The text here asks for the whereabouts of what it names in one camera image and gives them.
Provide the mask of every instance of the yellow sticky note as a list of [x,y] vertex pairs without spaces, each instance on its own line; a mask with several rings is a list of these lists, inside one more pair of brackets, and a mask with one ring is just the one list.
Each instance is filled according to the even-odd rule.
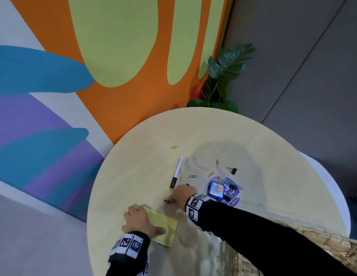
[[153,241],[162,244],[166,247],[171,247],[173,237],[175,236],[178,220],[158,213],[150,208],[144,207],[148,213],[149,221],[153,226],[163,227],[166,229],[166,233],[156,238],[152,239]]

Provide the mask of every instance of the woven basket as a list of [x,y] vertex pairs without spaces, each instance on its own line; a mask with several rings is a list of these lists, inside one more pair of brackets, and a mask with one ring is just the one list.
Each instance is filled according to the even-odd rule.
[[[289,222],[278,220],[273,220],[273,222],[281,224],[285,227],[293,228],[322,249],[330,252],[334,258],[357,274],[357,240]],[[236,253],[233,258],[233,269],[231,275],[263,276],[259,269],[252,265],[244,256],[238,253]]]

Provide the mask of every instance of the light wooden tabletop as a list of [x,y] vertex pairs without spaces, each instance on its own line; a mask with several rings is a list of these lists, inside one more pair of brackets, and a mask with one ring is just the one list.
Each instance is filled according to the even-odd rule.
[[[206,192],[216,166],[243,190],[236,206],[346,236],[341,214],[317,172],[284,139],[244,116],[213,108],[180,108],[155,115],[131,129],[112,148],[95,180],[88,209],[88,246],[94,276],[104,276],[108,253],[123,233],[123,213],[132,204],[179,219],[171,248],[152,242],[152,275],[224,275],[223,245],[188,222],[176,204],[164,204],[180,157],[182,180]],[[195,166],[192,156],[209,171]],[[235,167],[232,175],[226,167]],[[236,232],[241,221],[234,218]]]

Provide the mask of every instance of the hand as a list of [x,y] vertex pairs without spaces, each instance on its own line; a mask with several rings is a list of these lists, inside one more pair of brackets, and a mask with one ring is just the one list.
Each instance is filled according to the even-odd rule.
[[197,194],[198,191],[194,186],[188,185],[178,185],[175,189],[172,190],[172,195],[170,195],[169,199],[176,200],[178,206],[185,211],[186,201],[192,195]]
[[144,207],[139,206],[136,209],[135,207],[130,206],[127,211],[128,212],[124,213],[126,225],[122,226],[122,231],[124,233],[136,230],[145,233],[150,239],[166,233],[166,230],[163,227],[154,227],[149,222],[148,213]]

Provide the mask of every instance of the black sleeve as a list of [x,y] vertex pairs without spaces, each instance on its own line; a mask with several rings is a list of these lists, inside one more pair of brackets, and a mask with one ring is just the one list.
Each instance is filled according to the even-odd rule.
[[[131,240],[128,240],[130,236],[125,234],[116,242],[109,255],[108,262],[111,266],[106,276],[137,276],[141,272],[142,275],[148,273],[149,236],[142,232],[129,232],[128,234],[138,238],[132,237]],[[122,254],[116,251],[126,251],[126,253]]]
[[[185,209],[189,218],[189,210],[195,212],[188,207],[192,201]],[[195,215],[197,221],[191,220],[197,226],[226,241],[265,276],[290,275],[285,267],[297,275],[357,275],[294,229],[258,215],[212,200],[203,201]]]

